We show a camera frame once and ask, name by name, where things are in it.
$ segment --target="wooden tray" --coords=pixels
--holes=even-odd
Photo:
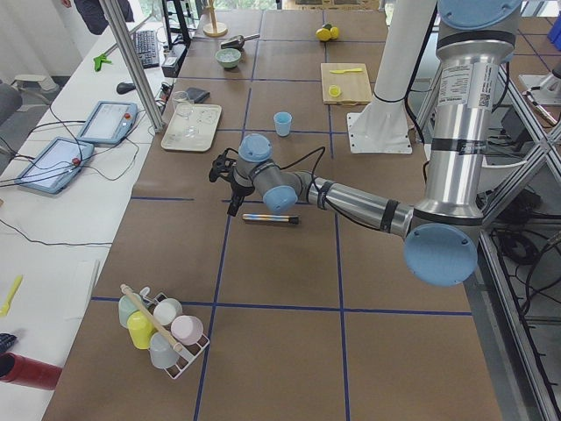
[[[333,74],[330,70],[344,68],[362,68],[359,73]],[[359,104],[372,101],[372,88],[368,79],[368,71],[364,63],[322,63],[323,103],[328,104]],[[333,97],[328,90],[330,85],[338,85],[341,95]]]

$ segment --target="keyboard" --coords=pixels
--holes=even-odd
[[[143,68],[156,68],[160,65],[160,49],[156,31],[136,31],[132,37],[132,44]]]

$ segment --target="table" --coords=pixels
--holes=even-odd
[[[53,112],[63,120],[84,120],[99,100],[131,101],[140,104],[132,91],[120,96],[119,82],[130,81],[128,71],[117,50],[110,55],[113,64],[103,64],[94,71],[93,58],[114,43],[110,31],[96,42],[53,103]],[[159,68],[146,75],[154,95],[165,80]],[[117,232],[142,163],[153,138],[150,122],[139,114],[138,127],[120,146],[99,153],[89,165],[108,177],[119,176],[136,159],[131,168],[114,182],[103,179],[94,169],[84,168],[76,179],[57,196],[42,196],[20,187],[3,188],[0,219],[16,226],[32,239],[47,242],[108,242]],[[47,111],[40,124],[56,121]],[[79,125],[69,125],[74,134]],[[62,126],[48,126],[32,133],[20,149],[21,154],[36,156],[56,136],[70,137]],[[27,165],[13,161],[2,180],[16,177]],[[42,246],[26,241],[8,227],[0,227],[0,285],[5,293],[16,275],[24,280],[11,311],[0,319],[0,331],[18,336],[12,348],[36,360],[63,366],[82,321],[92,282],[107,258],[108,246]],[[43,416],[53,392],[0,384],[0,406],[5,419],[34,421]]]
[[[229,35],[261,38],[226,71],[213,59],[220,39],[195,34],[175,88],[207,89],[208,103],[223,107],[214,145],[169,153],[155,137],[44,419],[501,419],[461,286],[419,282],[400,239],[305,203],[293,210],[298,226],[228,217],[228,186],[208,183],[219,153],[260,132],[280,164],[325,146],[319,175],[418,200],[421,146],[408,156],[353,155],[346,113],[362,107],[322,103],[321,62],[364,62],[375,81],[383,15],[226,11],[217,19]],[[314,33],[328,21],[341,37],[321,44]],[[281,110],[294,117],[285,139],[273,130]],[[266,212],[256,196],[241,211]],[[203,321],[209,348],[179,380],[153,368],[118,324],[123,282],[163,291]]]

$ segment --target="pen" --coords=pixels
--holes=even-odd
[[[245,213],[242,215],[244,221],[261,221],[261,222],[286,222],[298,225],[300,218],[297,215],[263,215],[257,213]]]

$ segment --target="yellow plastic utensil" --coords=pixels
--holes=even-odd
[[[10,292],[8,292],[8,296],[6,297],[6,301],[4,301],[4,304],[2,304],[2,307],[0,307],[0,318],[6,316],[8,314],[8,311],[10,311],[11,299],[16,295],[16,292],[18,292],[19,285],[21,284],[23,279],[23,275],[18,275],[12,283]]]
[[[362,68],[342,68],[340,70],[330,70],[330,73],[335,73],[336,75],[341,75],[342,73],[360,73]]]

